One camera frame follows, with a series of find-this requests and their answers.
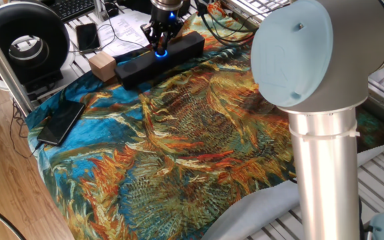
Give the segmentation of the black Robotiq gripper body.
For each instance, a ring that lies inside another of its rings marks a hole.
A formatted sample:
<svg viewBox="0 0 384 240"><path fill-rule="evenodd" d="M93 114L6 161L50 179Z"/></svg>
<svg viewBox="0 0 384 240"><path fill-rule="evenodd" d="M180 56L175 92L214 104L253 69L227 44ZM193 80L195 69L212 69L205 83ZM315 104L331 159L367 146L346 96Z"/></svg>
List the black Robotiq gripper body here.
<svg viewBox="0 0 384 240"><path fill-rule="evenodd" d="M178 9L166 11L153 6L150 21L152 32L178 32L183 26L178 13Z"/></svg>

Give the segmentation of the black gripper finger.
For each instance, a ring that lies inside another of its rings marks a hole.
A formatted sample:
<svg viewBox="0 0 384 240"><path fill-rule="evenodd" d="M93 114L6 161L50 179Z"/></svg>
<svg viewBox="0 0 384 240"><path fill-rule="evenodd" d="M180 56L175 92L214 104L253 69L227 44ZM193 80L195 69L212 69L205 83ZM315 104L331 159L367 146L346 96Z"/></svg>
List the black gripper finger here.
<svg viewBox="0 0 384 240"><path fill-rule="evenodd" d="M183 24L182 23L172 23L170 25L164 25L162 36L161 36L161 54L164 55L168 42L177 36L178 32L181 30Z"/></svg>
<svg viewBox="0 0 384 240"><path fill-rule="evenodd" d="M157 23L147 23L141 26L142 32L145 34L148 42L151 44L154 52L162 53L160 47L161 31Z"/></svg>

